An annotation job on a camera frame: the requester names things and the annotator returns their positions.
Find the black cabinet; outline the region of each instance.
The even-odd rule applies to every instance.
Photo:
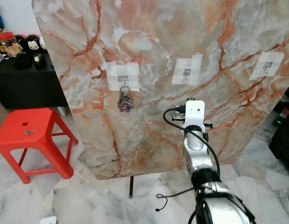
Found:
[[[46,59],[46,67],[36,69],[16,69],[15,58],[0,63],[0,102],[7,109],[67,106],[64,93],[51,67],[47,52],[41,52]]]

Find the keys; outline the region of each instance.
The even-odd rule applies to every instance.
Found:
[[[120,98],[118,100],[118,108],[120,112],[130,112],[133,109],[133,100],[128,93],[120,93]]]
[[[27,135],[30,135],[30,134],[35,134],[35,133],[34,133],[35,131],[36,131],[36,130],[25,131],[25,132],[24,132],[24,135],[27,136]]]

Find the red plastic stool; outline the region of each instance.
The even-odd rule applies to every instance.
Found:
[[[63,132],[52,133],[55,123]],[[52,136],[57,135],[67,135],[70,138],[66,158],[52,140]],[[59,173],[65,179],[71,178],[74,171],[69,161],[73,142],[77,144],[78,140],[58,114],[49,108],[14,111],[7,116],[0,129],[0,153],[23,183],[30,183],[28,176],[39,174]],[[17,163],[11,155],[11,151],[21,148],[24,148],[24,152]],[[54,169],[24,172],[21,165],[28,148],[39,150]]]

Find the orange veined marble panel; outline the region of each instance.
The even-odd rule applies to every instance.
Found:
[[[195,97],[222,164],[239,156],[289,86],[289,0],[33,0],[98,179],[184,168],[180,131],[162,113]],[[274,77],[249,81],[262,51],[284,52]],[[198,86],[172,85],[176,59],[203,54]],[[135,109],[120,113],[106,63],[138,62]]]

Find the black cable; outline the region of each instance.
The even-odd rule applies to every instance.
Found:
[[[183,190],[183,191],[181,191],[181,192],[178,192],[178,193],[176,193],[176,194],[166,195],[166,196],[164,196],[164,195],[162,195],[162,194],[157,194],[157,195],[156,195],[157,198],[165,198],[165,199],[166,199],[166,202],[165,202],[164,206],[163,206],[161,209],[156,209],[155,211],[161,211],[163,208],[165,208],[165,206],[167,205],[167,202],[168,202],[168,199],[167,199],[168,197],[175,197],[175,196],[181,195],[181,194],[186,193],[186,192],[188,192],[188,191],[190,191],[190,190],[193,190],[193,189],[194,189],[194,188],[189,188],[189,189]]]
[[[167,112],[169,112],[169,111],[175,111],[175,110],[176,110],[175,108],[170,108],[170,109],[166,110],[166,111],[163,113],[163,119],[165,120],[165,122],[168,123],[168,124],[170,124],[170,125],[172,125],[172,126],[174,126],[174,127],[177,127],[178,129],[181,129],[181,130],[184,130],[184,131],[186,131],[186,132],[189,132],[189,133],[193,134],[195,137],[197,137],[199,140],[201,140],[201,141],[209,148],[209,150],[210,150],[211,153],[213,154],[214,159],[215,159],[215,162],[216,162],[216,166],[217,166],[217,173],[218,173],[218,175],[219,175],[219,177],[220,177],[220,165],[219,165],[219,161],[218,161],[218,158],[217,158],[217,156],[216,156],[215,151],[214,151],[213,148],[209,145],[209,143],[207,143],[207,141],[205,141],[203,138],[201,138],[198,134],[190,131],[190,130],[187,129],[187,128],[183,128],[183,127],[181,127],[181,126],[179,126],[179,125],[176,125],[176,124],[174,124],[174,123],[172,123],[172,122],[170,122],[169,120],[166,119],[165,115],[167,114]]]
[[[192,215],[190,216],[189,221],[188,221],[188,224],[192,224],[192,220],[194,219],[194,216],[195,216],[195,210],[194,210],[194,212],[192,213]]]

